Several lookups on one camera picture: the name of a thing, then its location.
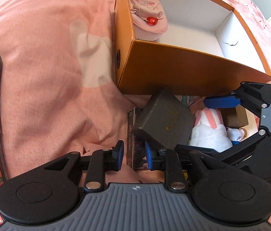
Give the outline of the orange cardboard storage box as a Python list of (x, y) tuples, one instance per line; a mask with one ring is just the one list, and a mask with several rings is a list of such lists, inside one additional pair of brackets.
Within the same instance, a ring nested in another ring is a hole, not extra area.
[(223, 95), (243, 81), (271, 81), (270, 66), (229, 0), (159, 0), (168, 29), (140, 35), (129, 0), (115, 2), (116, 85), (124, 94)]

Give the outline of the pink patterned duvet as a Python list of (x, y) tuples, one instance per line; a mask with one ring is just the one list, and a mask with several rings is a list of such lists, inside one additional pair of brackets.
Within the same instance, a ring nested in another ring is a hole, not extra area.
[[(89, 156), (124, 142), (121, 169), (106, 172), (104, 191), (85, 194), (60, 220), (3, 220), (0, 230), (271, 230), (271, 216), (251, 226), (215, 222), (185, 194), (168, 191), (163, 171), (127, 165), (128, 112), (144, 109), (152, 95), (168, 88), (149, 95), (118, 89), (115, 2), (0, 0), (0, 130), (6, 181), (72, 151)], [(173, 95), (194, 116), (207, 108), (204, 99), (209, 96)]]

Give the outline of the gold and cream gift box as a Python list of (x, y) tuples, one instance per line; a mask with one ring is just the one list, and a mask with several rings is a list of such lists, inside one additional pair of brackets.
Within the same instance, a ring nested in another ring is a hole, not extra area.
[(235, 108), (224, 108), (219, 110), (225, 127), (239, 129), (249, 124), (246, 109), (241, 105), (237, 105)]

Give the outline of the pink pouch with red charm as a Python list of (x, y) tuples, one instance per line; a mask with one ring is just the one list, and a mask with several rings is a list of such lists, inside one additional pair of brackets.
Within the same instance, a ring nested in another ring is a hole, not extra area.
[(158, 40), (168, 28), (167, 17), (159, 0), (129, 0), (136, 38)]

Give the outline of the dark grey-brown gift box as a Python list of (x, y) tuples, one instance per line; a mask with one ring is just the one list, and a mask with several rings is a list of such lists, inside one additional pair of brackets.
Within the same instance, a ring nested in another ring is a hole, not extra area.
[(152, 148), (173, 150), (187, 144), (195, 116), (168, 89), (149, 99), (131, 131)]

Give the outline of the brown plush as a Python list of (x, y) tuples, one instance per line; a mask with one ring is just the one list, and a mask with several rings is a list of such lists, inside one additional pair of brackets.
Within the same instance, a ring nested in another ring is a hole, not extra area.
[(247, 135), (247, 131), (243, 128), (226, 128), (227, 138), (233, 145), (239, 144)]

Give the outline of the white pink black plush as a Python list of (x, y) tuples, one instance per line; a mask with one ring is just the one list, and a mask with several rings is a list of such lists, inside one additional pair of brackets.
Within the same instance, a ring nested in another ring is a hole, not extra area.
[(196, 121), (188, 145), (214, 149), (221, 153), (233, 146), (227, 137), (221, 112), (204, 108), (195, 113)]

